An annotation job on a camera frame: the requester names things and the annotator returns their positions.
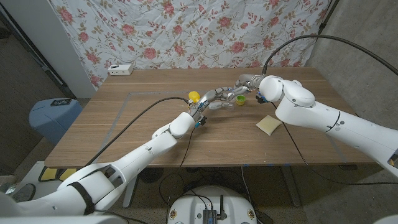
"beige sponge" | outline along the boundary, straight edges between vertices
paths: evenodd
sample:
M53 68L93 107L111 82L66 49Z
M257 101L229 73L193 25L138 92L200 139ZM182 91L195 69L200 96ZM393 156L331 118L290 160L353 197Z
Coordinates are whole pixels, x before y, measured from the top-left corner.
M269 136L271 136L271 134L275 131L276 128L278 128L280 124L282 124L281 121L267 115L260 122L258 122L256 126L265 133L267 133Z

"wooden table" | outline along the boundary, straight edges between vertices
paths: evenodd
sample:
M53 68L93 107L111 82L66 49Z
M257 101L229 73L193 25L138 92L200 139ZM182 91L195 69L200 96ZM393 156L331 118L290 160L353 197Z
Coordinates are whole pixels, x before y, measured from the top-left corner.
M261 68L212 68L188 70L136 70L126 77L108 77L70 129L45 160L56 168L84 166L130 120L153 102L169 97L188 98L188 92L201 94L233 86L240 74L260 74ZM268 68L268 75L299 80L317 101L354 114L349 105L314 68ZM150 140L159 127L171 122L187 105L169 100L154 106L139 118L100 157L98 162L111 162ZM206 124L194 131L183 163L196 166L277 166L304 165L283 125L272 136L262 132L256 123L275 108L259 104L255 93L247 96L244 106L233 111L206 110ZM359 164L373 162L363 153L328 138L325 133L287 125L293 139L309 164ZM151 167L178 167L185 154L189 134L178 140L168 153L155 159Z

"blue trash bin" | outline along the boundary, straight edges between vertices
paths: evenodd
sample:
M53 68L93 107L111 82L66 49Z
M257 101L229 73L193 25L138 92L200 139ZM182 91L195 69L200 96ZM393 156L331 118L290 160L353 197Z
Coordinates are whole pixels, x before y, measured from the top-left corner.
M68 101L69 99L57 98L39 101L29 113L30 126L54 144L61 140L83 110L77 100L70 100L67 105L53 103L57 100Z

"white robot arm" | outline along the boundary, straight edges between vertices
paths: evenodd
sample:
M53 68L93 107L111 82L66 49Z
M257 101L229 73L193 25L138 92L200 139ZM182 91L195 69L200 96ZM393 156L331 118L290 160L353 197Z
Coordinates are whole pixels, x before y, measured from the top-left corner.
M127 184L156 157L166 153L176 145L195 124L204 124L201 114L208 106L211 109L229 107L230 103L212 103L228 99L226 91L232 88L219 88L206 93L199 102L191 104L188 113L181 113L171 123L158 129L152 140L126 154L117 161L86 166L58 187L57 191L37 200L15 203L11 198L0 194L0 217L64 216L87 215L94 210L107 210L120 197ZM247 90L242 86L238 94Z
M276 116L283 122L313 128L360 150L398 177L398 131L374 124L315 101L314 95L297 80L273 75L241 75L237 86L258 88L261 97L279 101Z

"white wall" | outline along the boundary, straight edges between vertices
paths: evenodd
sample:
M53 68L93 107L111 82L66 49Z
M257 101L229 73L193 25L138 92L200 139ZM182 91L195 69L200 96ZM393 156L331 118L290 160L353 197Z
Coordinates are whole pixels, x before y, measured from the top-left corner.
M0 0L77 98L95 89L59 19L46 0Z

